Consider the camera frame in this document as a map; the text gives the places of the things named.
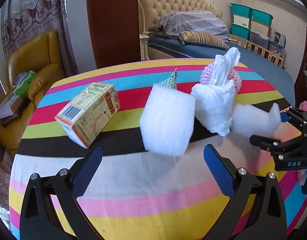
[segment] teal storage box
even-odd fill
[[[240,26],[238,24],[231,23],[231,33],[233,35],[239,36],[246,40],[249,40],[250,37],[250,29]]]
[[[240,15],[251,19],[252,9],[250,7],[237,3],[231,3],[231,7],[232,7],[232,14]]]
[[[273,16],[269,13],[257,10],[257,9],[252,9],[252,18],[255,21],[261,22],[263,24],[271,26]]]

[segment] blue gripper pad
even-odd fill
[[[222,194],[230,197],[234,197],[234,180],[229,171],[223,165],[222,161],[215,154],[213,149],[206,145],[203,151],[203,157],[207,166],[209,167],[213,177],[215,178]]]
[[[89,186],[92,177],[95,175],[101,161],[102,150],[100,147],[96,147],[72,180],[73,188],[71,194],[74,198],[81,197],[85,194],[85,191]]]
[[[281,116],[281,122],[288,122],[290,120],[290,117],[286,113],[280,113]]]

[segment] blue mattress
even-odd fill
[[[175,58],[215,58],[216,55],[224,55],[226,50],[211,48],[207,46],[185,44],[176,39],[169,39],[162,36],[152,36],[148,40],[148,46],[163,51]],[[252,69],[268,81],[281,95],[295,106],[295,91],[292,77],[283,69],[261,57],[260,55],[233,43],[228,46],[236,47],[241,53],[240,62]]]

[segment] yellow box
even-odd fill
[[[91,83],[56,116],[68,137],[87,149],[119,110],[114,85]]]

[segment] headboard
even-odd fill
[[[218,18],[223,12],[208,4],[205,0],[138,0],[142,11],[140,28],[143,34],[155,33],[158,19],[167,13],[177,11],[207,10]]]

